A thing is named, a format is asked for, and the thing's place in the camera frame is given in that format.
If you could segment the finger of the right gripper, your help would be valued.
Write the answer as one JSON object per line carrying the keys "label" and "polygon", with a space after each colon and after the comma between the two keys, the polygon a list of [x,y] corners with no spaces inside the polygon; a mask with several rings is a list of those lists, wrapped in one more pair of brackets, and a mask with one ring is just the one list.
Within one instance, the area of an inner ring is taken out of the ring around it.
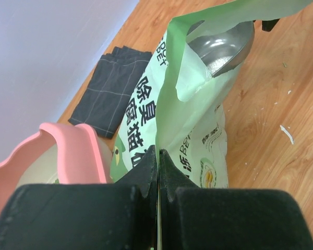
{"label": "finger of the right gripper", "polygon": [[264,32],[271,32],[278,22],[279,22],[279,19],[263,20],[261,24],[261,29]]}

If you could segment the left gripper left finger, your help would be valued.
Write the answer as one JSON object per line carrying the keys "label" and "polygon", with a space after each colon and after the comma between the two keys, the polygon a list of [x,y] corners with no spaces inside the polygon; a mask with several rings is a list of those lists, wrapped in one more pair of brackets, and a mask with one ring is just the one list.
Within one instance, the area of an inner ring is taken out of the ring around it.
{"label": "left gripper left finger", "polygon": [[28,184],[0,214],[0,249],[153,249],[155,147],[113,184]]}

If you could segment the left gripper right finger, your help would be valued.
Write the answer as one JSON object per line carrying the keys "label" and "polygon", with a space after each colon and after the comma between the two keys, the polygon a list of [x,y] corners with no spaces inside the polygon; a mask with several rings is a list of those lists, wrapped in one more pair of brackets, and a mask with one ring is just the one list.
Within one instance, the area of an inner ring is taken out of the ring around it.
{"label": "left gripper right finger", "polygon": [[204,189],[160,151],[159,249],[313,249],[293,197],[271,189]]}

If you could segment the grey metal scoop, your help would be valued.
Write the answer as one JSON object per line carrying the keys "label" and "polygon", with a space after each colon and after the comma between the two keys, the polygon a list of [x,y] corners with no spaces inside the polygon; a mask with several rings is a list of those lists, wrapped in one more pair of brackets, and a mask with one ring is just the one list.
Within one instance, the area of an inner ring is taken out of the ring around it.
{"label": "grey metal scoop", "polygon": [[246,21],[214,35],[211,28],[203,20],[193,24],[187,32],[187,43],[215,78],[245,61],[254,41],[255,27],[253,21]]}

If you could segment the pink litter box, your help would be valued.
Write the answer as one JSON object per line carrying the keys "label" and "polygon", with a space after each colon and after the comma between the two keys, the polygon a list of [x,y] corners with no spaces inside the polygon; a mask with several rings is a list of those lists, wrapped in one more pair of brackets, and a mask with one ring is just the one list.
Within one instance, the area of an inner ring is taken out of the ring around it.
{"label": "pink litter box", "polygon": [[0,162],[0,213],[25,184],[112,183],[112,152],[87,124],[42,123]]}

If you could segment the green litter bag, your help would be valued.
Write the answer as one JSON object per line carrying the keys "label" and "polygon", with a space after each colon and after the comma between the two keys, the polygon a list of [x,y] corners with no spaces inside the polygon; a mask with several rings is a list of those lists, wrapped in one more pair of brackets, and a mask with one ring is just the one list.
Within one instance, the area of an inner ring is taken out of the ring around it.
{"label": "green litter bag", "polygon": [[309,1],[232,1],[175,17],[134,88],[115,140],[110,176],[117,182],[154,145],[203,188],[228,186],[223,101],[242,67],[212,77],[187,43],[189,28],[206,21],[211,34],[241,22],[293,15]]}

